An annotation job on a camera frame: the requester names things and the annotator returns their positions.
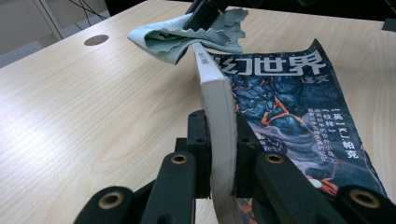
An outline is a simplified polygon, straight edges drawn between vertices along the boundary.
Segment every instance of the wood grain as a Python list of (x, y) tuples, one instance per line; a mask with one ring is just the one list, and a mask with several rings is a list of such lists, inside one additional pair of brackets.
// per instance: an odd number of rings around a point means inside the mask
[[(72, 223), (98, 190), (136, 190), (186, 136), (201, 108), (189, 50), (177, 66), (126, 34), (189, 4), (147, 1), (0, 70), (0, 223)], [(249, 10), (244, 51), (307, 49), (330, 57), (361, 140), (396, 202), (396, 34), (381, 22)], [(95, 35), (109, 39), (84, 46)], [(216, 223), (199, 201), (197, 223)]]

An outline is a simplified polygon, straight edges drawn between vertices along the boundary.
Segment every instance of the book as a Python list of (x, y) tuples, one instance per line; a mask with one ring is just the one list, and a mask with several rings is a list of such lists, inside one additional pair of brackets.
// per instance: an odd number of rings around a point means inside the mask
[[(286, 154), (317, 189), (330, 195), (358, 185), (387, 197), (332, 63), (316, 39), (299, 52), (210, 55), (231, 82), (234, 112), (247, 119), (263, 150)], [(237, 203), (236, 222), (255, 223), (251, 200)]]
[(236, 165), (236, 115), (230, 79), (200, 43), (192, 45), (198, 68), (202, 106), (212, 146), (212, 199), (219, 223), (238, 223), (240, 213), (233, 190)]

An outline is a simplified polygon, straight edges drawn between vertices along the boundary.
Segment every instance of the black cable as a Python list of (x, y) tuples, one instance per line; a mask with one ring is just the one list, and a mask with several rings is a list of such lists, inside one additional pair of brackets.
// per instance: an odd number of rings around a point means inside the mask
[(44, 8), (44, 10), (46, 11), (47, 15), (49, 16), (50, 21), (53, 24), (53, 27), (55, 27), (56, 32), (58, 33), (58, 35), (61, 37), (61, 39), (63, 39), (64, 37), (61, 35), (61, 32), (58, 30), (58, 27), (56, 27), (55, 22), (53, 22), (52, 17), (50, 16), (50, 14), (48, 13), (47, 9), (44, 7), (44, 4), (41, 2), (41, 0), (39, 1), (41, 6)]
[(85, 17), (87, 18), (88, 24), (91, 26), (90, 18), (88, 18), (88, 14), (87, 14), (87, 9), (84, 7), (84, 5), (82, 5), (81, 0), (79, 0), (79, 3), (81, 4), (82, 8), (84, 9)]
[(84, 10), (91, 12), (93, 15), (99, 17), (102, 21), (105, 20), (105, 19), (108, 19), (107, 17), (104, 17), (104, 16), (102, 16), (102, 15), (96, 13), (96, 12), (93, 11), (93, 10), (87, 9), (87, 8), (85, 8), (85, 7), (82, 7), (81, 5), (75, 3), (73, 0), (69, 0), (69, 2), (73, 3), (73, 4), (76, 5), (77, 7), (83, 8)]
[(90, 9), (89, 10), (89, 12), (91, 12), (91, 13), (93, 13), (93, 14), (95, 14), (96, 16), (98, 16), (102, 21), (104, 20), (103, 18), (102, 18), (102, 16), (101, 15), (99, 15), (99, 14), (97, 14), (84, 0), (82, 0), (82, 2)]
[(80, 30), (83, 30), (79, 25), (75, 24)]

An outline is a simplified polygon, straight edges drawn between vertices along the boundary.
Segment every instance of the illustrated cover art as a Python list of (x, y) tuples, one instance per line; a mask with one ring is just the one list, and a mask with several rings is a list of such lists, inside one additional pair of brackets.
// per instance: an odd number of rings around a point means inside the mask
[[(231, 80), (236, 113), (245, 116), (264, 150), (286, 154), (331, 195), (359, 185), (387, 196), (317, 40), (299, 52), (211, 55)], [(249, 214), (245, 223), (255, 223), (248, 199), (239, 203)]]

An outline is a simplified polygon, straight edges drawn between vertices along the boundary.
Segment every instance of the cloth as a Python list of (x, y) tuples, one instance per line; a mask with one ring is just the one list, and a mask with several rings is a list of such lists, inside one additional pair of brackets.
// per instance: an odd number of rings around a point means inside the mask
[(186, 48), (201, 42), (206, 48), (230, 53), (242, 53), (238, 44), (244, 38), (240, 22), (248, 15), (242, 8), (226, 10), (221, 13), (206, 30), (183, 30), (183, 25), (191, 14), (183, 15), (169, 21), (160, 21), (141, 25), (133, 29), (128, 38), (139, 48), (153, 57), (171, 64), (177, 64)]

